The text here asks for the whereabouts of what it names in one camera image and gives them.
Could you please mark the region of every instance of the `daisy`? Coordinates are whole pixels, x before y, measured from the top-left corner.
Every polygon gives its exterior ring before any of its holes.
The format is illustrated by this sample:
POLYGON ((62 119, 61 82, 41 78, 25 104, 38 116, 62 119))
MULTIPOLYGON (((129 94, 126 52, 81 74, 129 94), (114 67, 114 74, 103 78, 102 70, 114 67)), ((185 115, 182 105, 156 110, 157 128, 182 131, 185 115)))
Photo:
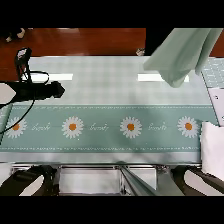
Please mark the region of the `daisy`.
MULTIPOLYGON (((7 128, 12 126, 13 124, 15 124, 18 120, 19 120, 19 117, 14 117, 13 119, 11 119, 11 121, 8 122, 7 128)), ((6 135, 8 135, 8 138, 17 138, 18 136, 23 134, 23 131, 26 130, 26 127, 27 127, 26 121, 25 121, 25 119, 23 119, 18 124, 16 124, 14 127, 9 129, 6 132, 6 135)))
POLYGON ((134 117, 126 117, 123 119, 120 127, 120 131, 123 131, 123 135, 125 135, 126 138, 135 138, 141 134, 140 131, 142 130, 140 121, 134 117))
POLYGON ((177 127, 185 137, 194 138, 198 134, 198 125, 194 118, 182 117, 179 119, 177 127))
POLYGON ((83 121, 78 117, 69 117, 63 122, 62 131, 66 138, 70 137, 71 139, 82 134, 83 126, 83 121))

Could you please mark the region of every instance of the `green cloth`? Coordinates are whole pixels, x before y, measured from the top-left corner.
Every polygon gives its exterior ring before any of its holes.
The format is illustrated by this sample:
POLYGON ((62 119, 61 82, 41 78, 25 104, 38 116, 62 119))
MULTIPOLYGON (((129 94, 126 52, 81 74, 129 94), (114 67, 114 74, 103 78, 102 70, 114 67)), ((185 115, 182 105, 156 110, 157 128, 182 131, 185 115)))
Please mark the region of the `green cloth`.
POLYGON ((223 28, 175 28, 153 55, 144 70, 157 70, 172 87, 180 87, 186 75, 199 74, 223 28))

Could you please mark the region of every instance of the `table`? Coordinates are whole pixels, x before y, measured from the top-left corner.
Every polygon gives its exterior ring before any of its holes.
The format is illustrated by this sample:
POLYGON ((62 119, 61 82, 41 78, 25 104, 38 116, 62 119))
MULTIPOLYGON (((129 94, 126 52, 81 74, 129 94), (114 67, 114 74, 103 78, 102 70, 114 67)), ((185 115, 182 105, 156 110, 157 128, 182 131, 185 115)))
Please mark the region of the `table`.
MULTIPOLYGON (((60 99, 37 101, 23 133, 5 134, 2 162, 200 163, 202 121, 218 124, 202 76, 180 88, 139 82, 148 57, 63 56, 30 59, 30 69, 72 73, 60 99)), ((8 122, 31 102, 13 105, 8 122)))

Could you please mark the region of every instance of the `wooden floor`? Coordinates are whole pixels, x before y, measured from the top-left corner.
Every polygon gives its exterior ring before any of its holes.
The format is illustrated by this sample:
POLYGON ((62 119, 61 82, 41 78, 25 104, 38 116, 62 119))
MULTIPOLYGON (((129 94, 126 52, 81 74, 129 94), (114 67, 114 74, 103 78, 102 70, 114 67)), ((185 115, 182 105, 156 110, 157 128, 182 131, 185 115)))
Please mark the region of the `wooden floor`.
MULTIPOLYGON (((34 28, 21 40, 0 40, 0 80, 17 80, 14 57, 22 47, 30 47, 32 56, 135 56, 144 45, 145 28, 34 28)), ((224 33, 211 56, 224 57, 224 33)))

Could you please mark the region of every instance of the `flower center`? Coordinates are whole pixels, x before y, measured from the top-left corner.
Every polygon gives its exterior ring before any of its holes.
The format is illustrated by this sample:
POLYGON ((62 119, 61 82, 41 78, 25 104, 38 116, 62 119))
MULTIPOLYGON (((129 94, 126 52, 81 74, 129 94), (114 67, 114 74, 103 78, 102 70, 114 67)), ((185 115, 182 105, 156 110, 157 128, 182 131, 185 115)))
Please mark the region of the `flower center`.
POLYGON ((19 130, 19 124, 16 124, 16 125, 12 128, 12 130, 14 130, 14 131, 19 130))
POLYGON ((135 126, 133 124, 128 124, 128 130, 129 131, 134 131, 135 126))
POLYGON ((192 129, 192 124, 186 123, 185 128, 190 131, 192 129))
POLYGON ((70 125, 69 125, 69 129, 70 129, 71 131, 74 131, 74 130, 76 129, 76 124, 70 124, 70 125))

